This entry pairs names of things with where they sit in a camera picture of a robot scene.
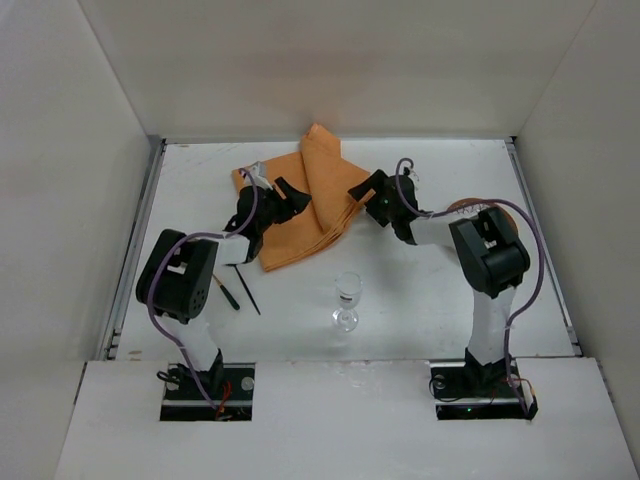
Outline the clear wine glass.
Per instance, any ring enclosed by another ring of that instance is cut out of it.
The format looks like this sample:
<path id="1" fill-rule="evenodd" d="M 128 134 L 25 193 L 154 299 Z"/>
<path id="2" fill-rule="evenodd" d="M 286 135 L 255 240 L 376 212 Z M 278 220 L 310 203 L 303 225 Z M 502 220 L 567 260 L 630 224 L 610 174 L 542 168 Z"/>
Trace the clear wine glass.
<path id="1" fill-rule="evenodd" d="M 355 272 L 344 272 L 335 280 L 338 307 L 332 314 L 334 325 L 342 332 L 353 331 L 359 323 L 356 311 L 363 290 L 361 277 Z"/>

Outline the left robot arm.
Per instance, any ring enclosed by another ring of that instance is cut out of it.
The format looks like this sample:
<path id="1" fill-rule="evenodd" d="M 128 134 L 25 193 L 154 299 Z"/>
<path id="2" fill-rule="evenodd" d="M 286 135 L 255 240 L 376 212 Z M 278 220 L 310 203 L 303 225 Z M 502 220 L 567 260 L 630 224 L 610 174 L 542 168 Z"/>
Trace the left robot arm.
<path id="1" fill-rule="evenodd" d="M 236 212 L 220 232 L 165 229 L 158 236 L 135 295 L 147 307 L 156 329 L 183 356 L 183 367 L 195 384 L 216 389 L 223 376 L 223 355 L 200 318 L 206 306 L 214 268 L 252 262 L 265 232 L 302 214 L 312 196 L 284 178 L 245 181 Z"/>

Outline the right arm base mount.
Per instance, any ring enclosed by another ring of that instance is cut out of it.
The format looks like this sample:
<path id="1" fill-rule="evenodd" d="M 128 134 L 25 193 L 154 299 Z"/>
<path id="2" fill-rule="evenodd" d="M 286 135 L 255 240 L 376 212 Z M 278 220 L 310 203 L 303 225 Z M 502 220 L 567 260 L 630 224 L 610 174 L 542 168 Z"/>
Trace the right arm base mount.
<path id="1" fill-rule="evenodd" d="M 429 392 L 436 418 L 454 420 L 533 420 L 538 401 L 531 382 L 515 361 L 481 366 L 471 359 L 430 365 Z"/>

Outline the floral patterned plate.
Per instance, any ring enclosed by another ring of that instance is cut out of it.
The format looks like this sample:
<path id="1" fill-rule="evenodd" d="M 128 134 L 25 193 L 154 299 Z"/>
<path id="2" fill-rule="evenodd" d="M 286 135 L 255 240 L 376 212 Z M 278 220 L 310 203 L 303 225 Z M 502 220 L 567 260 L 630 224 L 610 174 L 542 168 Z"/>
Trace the floral patterned plate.
<path id="1" fill-rule="evenodd" d="M 511 228 L 514 230 L 516 234 L 518 234 L 519 229 L 518 229 L 517 223 L 515 222 L 511 214 L 504 207 L 499 206 L 498 204 L 493 202 L 489 202 L 489 203 L 482 202 L 481 198 L 477 198 L 477 197 L 461 198 L 459 200 L 454 201 L 452 204 L 450 204 L 447 207 L 447 211 L 450 213 L 462 215 L 465 217 L 473 217 L 473 216 L 476 216 L 480 211 L 488 208 L 492 208 L 492 207 L 496 207 L 502 212 L 502 214 L 505 216 Z"/>

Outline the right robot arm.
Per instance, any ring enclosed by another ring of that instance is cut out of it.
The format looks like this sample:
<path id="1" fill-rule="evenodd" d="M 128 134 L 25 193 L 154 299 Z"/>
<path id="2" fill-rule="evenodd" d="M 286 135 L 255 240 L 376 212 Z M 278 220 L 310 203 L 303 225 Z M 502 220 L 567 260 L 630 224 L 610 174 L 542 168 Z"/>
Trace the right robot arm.
<path id="1" fill-rule="evenodd" d="M 460 376 L 480 389 L 507 377 L 504 338 L 515 293 L 531 265 L 528 251 L 509 215 L 495 204 L 477 199 L 444 212 L 418 208 L 408 172 L 390 176 L 375 171 L 348 190 L 362 201 L 380 226 L 412 246 L 436 245 L 452 250 L 471 288 L 472 333 Z"/>

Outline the orange cloth napkin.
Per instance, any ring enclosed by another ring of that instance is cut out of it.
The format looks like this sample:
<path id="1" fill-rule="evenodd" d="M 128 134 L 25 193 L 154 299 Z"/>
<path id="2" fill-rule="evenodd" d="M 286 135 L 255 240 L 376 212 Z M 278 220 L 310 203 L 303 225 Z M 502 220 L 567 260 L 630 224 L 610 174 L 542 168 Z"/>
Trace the orange cloth napkin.
<path id="1" fill-rule="evenodd" d="M 370 173 L 344 159 L 341 140 L 317 123 L 301 138 L 298 151 L 266 160 L 264 165 L 270 182 L 283 177 L 311 196 L 304 212 L 264 234 L 258 258 L 266 272 L 329 248 L 346 233 L 364 204 L 348 191 Z"/>

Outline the black spoon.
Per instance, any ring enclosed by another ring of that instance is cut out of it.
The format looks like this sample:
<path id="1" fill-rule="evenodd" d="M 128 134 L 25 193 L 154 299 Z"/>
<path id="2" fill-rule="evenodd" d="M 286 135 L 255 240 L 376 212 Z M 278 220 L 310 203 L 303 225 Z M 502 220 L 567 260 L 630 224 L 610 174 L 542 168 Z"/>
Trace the black spoon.
<path id="1" fill-rule="evenodd" d="M 242 284 L 242 286 L 243 286 L 243 288 L 244 288 L 244 290 L 245 290 L 245 292 L 246 292 L 246 294 L 247 294 L 247 296 L 249 298 L 249 301 L 251 302 L 251 304 L 252 304 L 253 308 L 255 309 L 256 313 L 259 316 L 261 316 L 261 310 L 260 310 L 260 308 L 259 308 L 259 306 L 258 306 L 258 304 L 257 304 L 257 302 L 256 302 L 256 300 L 255 300 L 250 288 L 249 288 L 248 283 L 246 282 L 244 276 L 242 275 L 242 273 L 241 273 L 241 271 L 239 269 L 239 266 L 238 265 L 234 265 L 233 267 L 234 267 L 234 270 L 236 272 L 236 275 L 238 276 L 238 278 L 239 278 L 239 280 L 240 280 L 240 282 L 241 282 L 241 284 Z"/>

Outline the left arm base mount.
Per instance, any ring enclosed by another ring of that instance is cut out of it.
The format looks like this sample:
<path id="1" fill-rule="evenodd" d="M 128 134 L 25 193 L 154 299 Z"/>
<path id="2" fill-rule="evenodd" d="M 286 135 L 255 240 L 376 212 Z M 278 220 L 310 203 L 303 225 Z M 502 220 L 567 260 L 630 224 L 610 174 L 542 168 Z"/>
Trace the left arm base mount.
<path id="1" fill-rule="evenodd" d="M 170 364 L 158 371 L 164 384 L 159 419 L 164 422 L 244 422 L 251 421 L 255 388 L 255 364 L 227 363 L 211 380 L 201 372 L 201 384 L 208 401 L 189 369 Z"/>

